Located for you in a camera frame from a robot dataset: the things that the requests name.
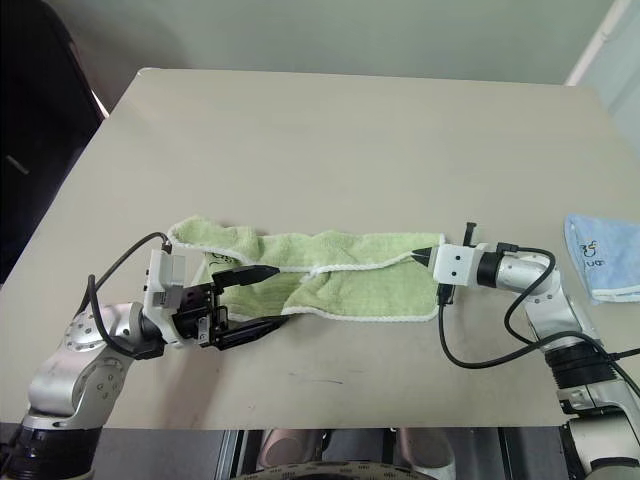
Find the blue cloth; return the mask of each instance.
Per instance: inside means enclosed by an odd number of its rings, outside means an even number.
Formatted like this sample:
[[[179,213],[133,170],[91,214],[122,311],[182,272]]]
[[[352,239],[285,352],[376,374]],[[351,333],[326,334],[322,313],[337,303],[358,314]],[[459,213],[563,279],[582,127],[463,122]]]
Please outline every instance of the blue cloth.
[[[594,303],[640,302],[640,225],[570,214],[564,235]]]

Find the gray wall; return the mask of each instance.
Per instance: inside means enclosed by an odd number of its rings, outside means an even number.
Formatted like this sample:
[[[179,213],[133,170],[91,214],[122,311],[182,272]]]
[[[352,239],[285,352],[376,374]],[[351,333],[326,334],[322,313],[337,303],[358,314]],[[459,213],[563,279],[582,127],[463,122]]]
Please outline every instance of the gray wall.
[[[48,0],[108,109],[142,67],[562,83],[611,0]]]
[[[580,84],[596,89],[640,161],[640,1],[631,3]]]

